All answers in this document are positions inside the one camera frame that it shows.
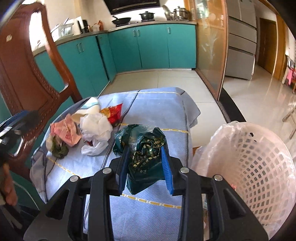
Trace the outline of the person's left hand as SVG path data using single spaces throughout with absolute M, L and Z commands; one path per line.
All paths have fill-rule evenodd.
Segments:
M 1 167 L 1 192 L 4 194 L 4 199 L 7 204 L 16 206 L 18 197 L 10 174 L 10 168 L 7 163 L 4 163 Z

